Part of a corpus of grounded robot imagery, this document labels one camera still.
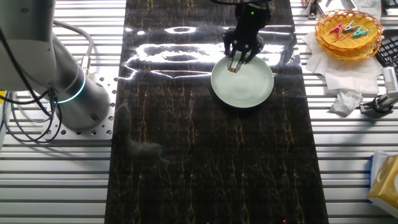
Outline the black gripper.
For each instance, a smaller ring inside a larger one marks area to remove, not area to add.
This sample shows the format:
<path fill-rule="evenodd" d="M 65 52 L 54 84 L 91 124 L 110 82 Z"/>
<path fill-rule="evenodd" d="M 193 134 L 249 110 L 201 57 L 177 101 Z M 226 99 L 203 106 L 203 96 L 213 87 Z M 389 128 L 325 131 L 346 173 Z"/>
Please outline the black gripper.
<path fill-rule="evenodd" d="M 236 6 L 236 28 L 230 28 L 222 35 L 228 70 L 234 70 L 236 50 L 241 53 L 236 66 L 238 72 L 264 48 L 264 39 L 258 33 L 268 25 L 273 13 L 274 2 L 269 0 L 243 1 Z"/>

